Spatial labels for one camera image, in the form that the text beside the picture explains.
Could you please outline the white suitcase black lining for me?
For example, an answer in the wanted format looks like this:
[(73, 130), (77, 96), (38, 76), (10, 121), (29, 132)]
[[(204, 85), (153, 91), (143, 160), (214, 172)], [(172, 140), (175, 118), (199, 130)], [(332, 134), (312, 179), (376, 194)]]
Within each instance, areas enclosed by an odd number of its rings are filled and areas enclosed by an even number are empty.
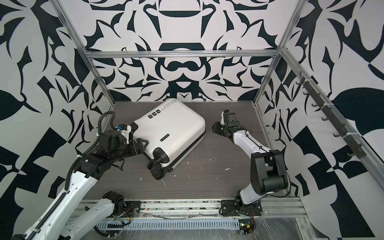
[(156, 180), (173, 171), (203, 140), (206, 121), (177, 99), (168, 99), (131, 123), (133, 139), (145, 144), (147, 169)]

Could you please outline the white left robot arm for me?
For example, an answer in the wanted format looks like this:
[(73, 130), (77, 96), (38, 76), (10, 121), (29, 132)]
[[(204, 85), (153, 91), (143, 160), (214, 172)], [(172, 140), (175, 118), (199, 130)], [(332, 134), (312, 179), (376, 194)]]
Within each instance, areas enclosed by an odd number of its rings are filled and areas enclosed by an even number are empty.
[(99, 132), (96, 141), (79, 155), (67, 174), (64, 188), (42, 216), (14, 240), (79, 240), (103, 219), (125, 213), (124, 196), (109, 191), (97, 204), (71, 223), (69, 218), (103, 174), (116, 162), (143, 154), (149, 142), (134, 139), (121, 128)]

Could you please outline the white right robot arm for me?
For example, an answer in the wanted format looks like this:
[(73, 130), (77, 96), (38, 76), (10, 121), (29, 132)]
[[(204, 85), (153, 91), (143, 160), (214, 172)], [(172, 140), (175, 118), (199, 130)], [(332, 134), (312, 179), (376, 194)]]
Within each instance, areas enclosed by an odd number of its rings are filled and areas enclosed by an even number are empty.
[(214, 134), (226, 137), (240, 147), (251, 161), (250, 184), (237, 193), (237, 206), (251, 205), (267, 195), (289, 189), (290, 179), (283, 154), (258, 142), (251, 131), (241, 126), (235, 113), (223, 111), (221, 120), (212, 129)]

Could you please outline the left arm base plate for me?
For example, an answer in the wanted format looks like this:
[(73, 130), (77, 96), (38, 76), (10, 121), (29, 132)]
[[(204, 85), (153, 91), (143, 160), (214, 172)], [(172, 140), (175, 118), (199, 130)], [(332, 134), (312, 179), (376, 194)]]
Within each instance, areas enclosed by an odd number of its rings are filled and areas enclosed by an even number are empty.
[(141, 211), (141, 201), (122, 201), (116, 206), (114, 216), (119, 218), (131, 218), (138, 215)]

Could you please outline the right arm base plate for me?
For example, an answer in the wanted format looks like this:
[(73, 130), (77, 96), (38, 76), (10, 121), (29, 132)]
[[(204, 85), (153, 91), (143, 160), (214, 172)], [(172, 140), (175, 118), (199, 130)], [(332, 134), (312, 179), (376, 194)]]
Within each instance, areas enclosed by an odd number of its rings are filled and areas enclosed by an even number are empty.
[(235, 200), (221, 200), (219, 214), (224, 217), (249, 216), (259, 217), (263, 209), (260, 202), (239, 207)]

